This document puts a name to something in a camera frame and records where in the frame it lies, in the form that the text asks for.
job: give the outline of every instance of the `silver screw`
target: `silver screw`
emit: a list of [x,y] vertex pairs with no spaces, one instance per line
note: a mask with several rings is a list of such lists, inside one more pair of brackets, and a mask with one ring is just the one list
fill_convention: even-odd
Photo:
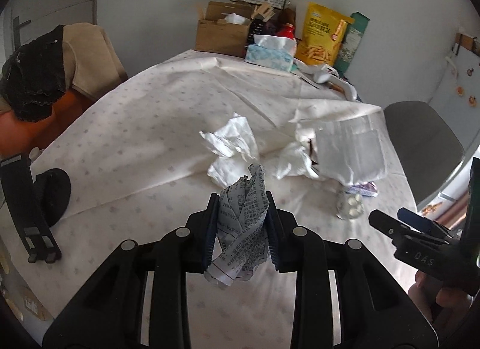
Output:
[[131,250],[135,247],[135,242],[132,240],[125,240],[121,243],[121,247],[125,251]]
[[305,228],[303,227],[296,227],[293,229],[293,233],[297,236],[297,237],[304,237],[305,235],[307,235],[307,231]]
[[175,234],[177,235],[177,237],[186,237],[190,234],[190,230],[186,227],[180,227],[177,228]]
[[349,240],[347,245],[354,250],[359,250],[362,247],[362,243],[359,240]]

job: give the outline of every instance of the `gray chair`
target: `gray chair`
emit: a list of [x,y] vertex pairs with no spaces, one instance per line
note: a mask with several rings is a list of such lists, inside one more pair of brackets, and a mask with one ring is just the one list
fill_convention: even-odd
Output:
[[402,101],[383,112],[390,140],[418,205],[441,188],[463,159],[463,147],[427,103]]

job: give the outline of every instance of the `red bottle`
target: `red bottle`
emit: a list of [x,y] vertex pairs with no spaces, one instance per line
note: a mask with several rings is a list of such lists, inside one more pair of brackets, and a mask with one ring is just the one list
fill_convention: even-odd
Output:
[[295,40],[295,34],[293,33],[293,31],[295,31],[295,27],[292,26],[290,23],[287,23],[282,26],[282,29],[277,32],[276,36]]

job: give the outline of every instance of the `purple package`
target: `purple package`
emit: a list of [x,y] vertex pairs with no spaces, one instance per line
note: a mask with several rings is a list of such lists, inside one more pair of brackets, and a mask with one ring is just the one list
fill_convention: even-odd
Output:
[[362,196],[377,197],[378,189],[373,181],[364,184],[351,185],[347,188],[346,193],[359,193]]

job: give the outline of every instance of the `tablecloth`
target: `tablecloth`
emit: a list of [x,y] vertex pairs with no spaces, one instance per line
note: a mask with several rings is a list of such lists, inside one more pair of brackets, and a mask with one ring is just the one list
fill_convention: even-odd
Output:
[[[62,250],[55,264],[28,264],[6,205],[0,234],[16,268],[42,304],[56,316],[94,270],[124,239],[160,240],[206,208],[219,192],[206,175],[215,159],[199,131],[213,132],[234,112],[247,117],[261,154],[284,147],[305,117],[344,120],[370,115],[379,130],[388,176],[379,195],[365,199],[366,214],[354,221],[335,216],[336,181],[304,176],[266,177],[280,209],[322,238],[360,239],[407,288],[414,270],[393,258],[390,240],[371,228],[367,214],[394,216],[415,202],[388,138],[379,107],[347,102],[291,73],[246,64],[238,58],[187,51],[132,77],[95,103],[32,164],[35,176],[62,168],[71,178],[70,204],[52,227]],[[194,348],[288,348],[295,279],[270,262],[253,278],[231,287],[188,275],[190,334]]]

